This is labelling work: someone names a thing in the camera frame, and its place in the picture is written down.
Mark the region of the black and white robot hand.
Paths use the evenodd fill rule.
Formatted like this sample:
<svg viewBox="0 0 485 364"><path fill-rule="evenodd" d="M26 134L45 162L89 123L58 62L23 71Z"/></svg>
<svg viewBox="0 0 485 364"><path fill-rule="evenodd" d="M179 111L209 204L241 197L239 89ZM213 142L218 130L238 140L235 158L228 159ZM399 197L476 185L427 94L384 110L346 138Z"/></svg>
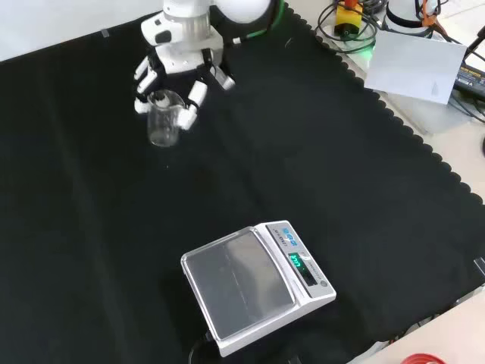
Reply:
<svg viewBox="0 0 485 364"><path fill-rule="evenodd" d="M135 70L134 107L149 111L149 95L170 76L207 71L224 90L235 86L223 69L224 40L210 23L210 10L191 17L176 17L165 8L141 24L149 52Z"/></svg>

